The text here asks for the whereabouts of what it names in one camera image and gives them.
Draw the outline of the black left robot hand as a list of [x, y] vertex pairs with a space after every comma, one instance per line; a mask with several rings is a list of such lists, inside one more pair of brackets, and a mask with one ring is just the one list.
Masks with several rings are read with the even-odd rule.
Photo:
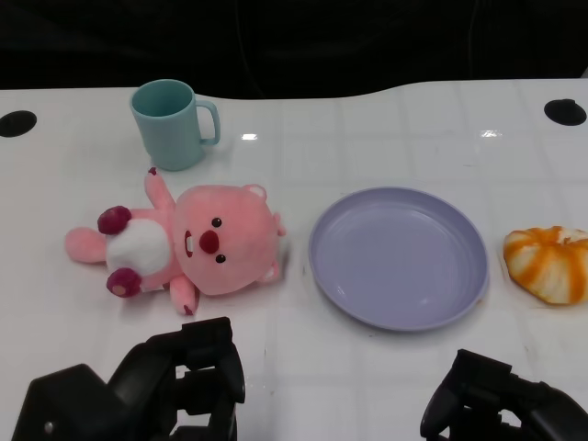
[[245, 401], [231, 321], [183, 324], [135, 345], [109, 381], [86, 364], [29, 383], [15, 440], [234, 440]]

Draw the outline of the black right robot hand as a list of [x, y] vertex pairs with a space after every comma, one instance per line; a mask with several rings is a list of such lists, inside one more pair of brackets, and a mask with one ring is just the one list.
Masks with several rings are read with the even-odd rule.
[[545, 382], [460, 349], [426, 406], [420, 434], [426, 440], [585, 440], [587, 412]]

